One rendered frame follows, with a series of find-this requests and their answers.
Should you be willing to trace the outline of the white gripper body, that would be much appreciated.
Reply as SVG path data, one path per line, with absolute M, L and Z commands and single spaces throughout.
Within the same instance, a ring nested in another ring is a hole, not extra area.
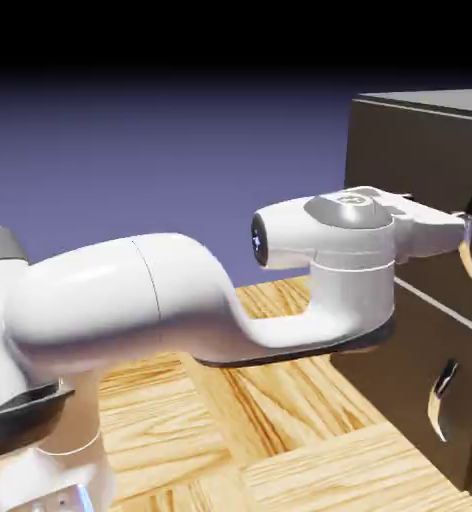
M 466 238 L 467 222 L 452 214 L 400 198 L 394 202 L 396 262 L 452 253 Z

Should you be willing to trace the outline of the dark brown cabinet door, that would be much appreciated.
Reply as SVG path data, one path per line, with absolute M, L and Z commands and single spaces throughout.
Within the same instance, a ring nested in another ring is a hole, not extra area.
M 345 184 L 410 193 L 447 212 L 463 210 L 472 196 L 472 112 L 354 100 Z M 472 321 L 472 280 L 457 253 L 415 259 L 397 275 Z
M 395 298 L 393 336 L 331 362 L 455 487 L 472 494 L 472 321 L 403 280 Z M 442 402 L 443 443 L 427 403 L 450 358 L 459 367 Z

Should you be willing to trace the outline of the dark brown cabinet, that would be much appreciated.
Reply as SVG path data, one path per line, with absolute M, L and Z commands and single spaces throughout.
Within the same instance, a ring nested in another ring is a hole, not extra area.
M 472 89 L 362 94 L 347 186 L 457 212 L 472 197 Z M 394 335 L 332 364 L 457 488 L 472 494 L 472 276 L 446 254 L 396 272 Z

